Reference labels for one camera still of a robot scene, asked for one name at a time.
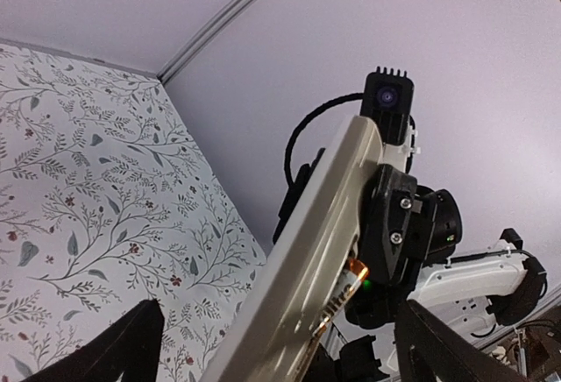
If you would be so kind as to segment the grey white remote control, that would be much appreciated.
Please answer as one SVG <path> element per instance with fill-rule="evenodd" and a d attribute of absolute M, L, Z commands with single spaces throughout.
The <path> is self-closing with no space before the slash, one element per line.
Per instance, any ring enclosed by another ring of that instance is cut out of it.
<path fill-rule="evenodd" d="M 346 119 L 228 330 L 203 381 L 296 381 L 349 253 L 361 198 L 382 159 L 369 118 Z"/>

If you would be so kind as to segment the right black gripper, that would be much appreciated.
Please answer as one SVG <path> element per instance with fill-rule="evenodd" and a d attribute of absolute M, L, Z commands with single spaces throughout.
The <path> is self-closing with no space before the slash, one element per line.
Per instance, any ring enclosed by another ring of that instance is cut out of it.
<path fill-rule="evenodd" d="M 300 166 L 288 185 L 273 233 L 276 244 L 325 148 Z M 420 186 L 410 174 L 381 165 L 366 183 L 359 210 L 358 260 L 368 275 L 345 306 L 345 319 L 361 328 L 393 322 L 415 290 L 423 267 L 444 261 L 462 238 L 458 205 L 446 189 Z"/>

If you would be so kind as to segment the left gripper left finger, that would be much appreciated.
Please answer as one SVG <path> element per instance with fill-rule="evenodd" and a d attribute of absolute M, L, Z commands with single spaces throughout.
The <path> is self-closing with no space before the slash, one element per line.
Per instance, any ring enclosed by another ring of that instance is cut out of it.
<path fill-rule="evenodd" d="M 156 300 L 143 300 L 84 347 L 27 377 L 28 382 L 157 379 L 165 318 Z"/>

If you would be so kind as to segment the grey battery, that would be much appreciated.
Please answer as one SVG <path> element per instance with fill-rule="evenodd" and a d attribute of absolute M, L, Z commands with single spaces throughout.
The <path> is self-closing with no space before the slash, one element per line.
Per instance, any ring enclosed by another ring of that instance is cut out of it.
<path fill-rule="evenodd" d="M 328 325 L 360 289 L 368 273 L 368 267 L 360 260 L 353 257 L 346 259 L 343 269 L 337 277 L 335 286 L 321 310 L 319 318 L 311 326 L 311 338 L 306 352 L 311 352 L 317 347 Z"/>

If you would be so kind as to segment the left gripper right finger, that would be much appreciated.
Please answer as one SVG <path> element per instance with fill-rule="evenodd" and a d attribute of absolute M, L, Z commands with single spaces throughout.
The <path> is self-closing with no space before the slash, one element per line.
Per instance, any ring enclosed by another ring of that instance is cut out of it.
<path fill-rule="evenodd" d="M 394 338 L 402 381 L 527 379 L 473 347 L 417 301 L 405 301 L 400 305 Z"/>

